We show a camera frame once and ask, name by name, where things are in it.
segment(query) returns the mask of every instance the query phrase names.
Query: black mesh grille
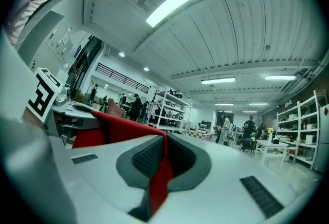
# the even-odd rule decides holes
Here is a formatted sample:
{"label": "black mesh grille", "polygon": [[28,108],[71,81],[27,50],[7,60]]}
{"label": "black mesh grille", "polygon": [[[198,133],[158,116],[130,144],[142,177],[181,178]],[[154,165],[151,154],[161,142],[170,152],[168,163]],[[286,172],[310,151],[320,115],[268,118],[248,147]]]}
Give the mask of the black mesh grille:
{"label": "black mesh grille", "polygon": [[132,157],[134,167],[148,178],[152,178],[163,159],[163,138],[149,145]]}
{"label": "black mesh grille", "polygon": [[196,155],[190,149],[168,137],[168,159],[173,170],[173,177],[176,177],[195,164]]}

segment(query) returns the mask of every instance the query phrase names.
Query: black railing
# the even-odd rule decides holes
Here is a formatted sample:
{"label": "black railing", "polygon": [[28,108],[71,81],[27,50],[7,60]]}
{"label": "black railing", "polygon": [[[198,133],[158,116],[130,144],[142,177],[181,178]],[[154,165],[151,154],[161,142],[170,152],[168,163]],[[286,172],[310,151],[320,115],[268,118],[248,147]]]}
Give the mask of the black railing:
{"label": "black railing", "polygon": [[133,79],[128,78],[127,76],[118,73],[115,70],[112,70],[108,68],[107,66],[98,63],[96,67],[96,71],[100,72],[101,74],[104,74],[118,82],[121,82],[123,84],[126,84],[130,87],[135,88],[136,90],[142,91],[143,93],[147,94],[149,92],[149,88],[143,84],[140,84],[139,82],[134,81]]}

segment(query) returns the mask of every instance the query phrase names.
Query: metal shelving unit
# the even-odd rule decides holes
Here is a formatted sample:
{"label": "metal shelving unit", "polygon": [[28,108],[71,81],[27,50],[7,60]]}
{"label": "metal shelving unit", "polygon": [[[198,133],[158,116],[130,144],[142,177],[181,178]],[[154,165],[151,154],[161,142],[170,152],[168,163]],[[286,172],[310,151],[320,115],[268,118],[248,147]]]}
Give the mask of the metal shelving unit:
{"label": "metal shelving unit", "polygon": [[[297,105],[289,110],[286,110],[282,113],[277,113],[277,133],[296,133],[297,134],[297,138],[296,138],[296,142],[290,142],[290,141],[284,141],[284,140],[280,140],[281,142],[287,143],[287,144],[291,144],[292,146],[296,147],[295,150],[295,154],[290,154],[290,156],[292,156],[294,158],[294,162],[297,160],[303,161],[305,163],[307,163],[308,165],[310,165],[310,170],[312,170],[313,168],[313,164],[314,164],[314,160],[315,160],[315,156],[317,153],[317,148],[318,148],[318,143],[319,143],[319,134],[320,134],[320,117],[319,117],[319,100],[326,98],[325,94],[319,94],[316,93],[315,90],[313,91],[314,95],[307,99],[306,101],[300,103],[299,101],[297,102]],[[316,111],[310,114],[306,114],[306,115],[301,115],[301,110],[303,110],[306,107],[310,107],[310,105],[315,104],[316,105]],[[297,113],[297,118],[293,118],[291,120],[286,120],[286,121],[279,121],[279,118],[282,116],[287,116],[290,114],[295,114]],[[304,119],[309,119],[312,117],[317,117],[317,128],[314,129],[302,129],[302,122]],[[279,130],[280,126],[279,125],[286,125],[289,123],[298,123],[298,130]],[[302,143],[301,142],[301,133],[306,133],[306,132],[316,132],[316,143],[315,144],[306,144],[306,143]],[[306,160],[305,156],[301,156],[298,155],[298,149],[302,147],[302,148],[312,148],[315,149],[314,150],[314,154],[313,154],[313,158],[312,161],[308,161]]]}
{"label": "metal shelving unit", "polygon": [[[156,99],[156,97],[158,97],[158,98],[160,97],[162,99],[162,102],[159,103],[159,101]],[[176,106],[175,107],[169,106],[166,104],[167,101],[180,105],[181,108],[179,109]],[[186,130],[186,128],[183,127],[183,124],[186,123],[186,126],[188,126],[188,124],[189,124],[190,114],[191,114],[191,109],[192,109],[192,106],[190,104],[184,102],[181,98],[177,98],[174,95],[171,95],[169,92],[167,92],[167,89],[165,89],[165,91],[156,92],[154,101],[152,102],[151,110],[153,109],[153,106],[156,104],[158,106],[160,106],[160,108],[161,108],[160,114],[162,114],[163,109],[167,109],[172,112],[176,112],[180,116],[183,116],[183,119],[180,120],[180,119],[176,119],[176,118],[169,118],[167,116],[162,116],[162,115],[149,114],[147,124],[150,124],[158,129],[162,129],[162,130],[174,130],[174,131],[180,131],[180,132]],[[187,120],[184,120],[184,114],[188,114]],[[151,115],[159,118],[156,124],[150,123]],[[175,121],[178,126],[161,125],[160,124],[161,119],[166,119],[167,121]]]}

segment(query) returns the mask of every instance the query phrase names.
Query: laboratory room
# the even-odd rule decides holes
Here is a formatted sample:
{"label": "laboratory room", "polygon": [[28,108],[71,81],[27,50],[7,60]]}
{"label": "laboratory room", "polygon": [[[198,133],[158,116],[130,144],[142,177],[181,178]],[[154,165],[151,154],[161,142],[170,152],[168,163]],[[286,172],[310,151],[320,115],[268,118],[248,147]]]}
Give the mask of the laboratory room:
{"label": "laboratory room", "polygon": [[78,224],[324,216],[321,0],[4,2],[4,215]]}

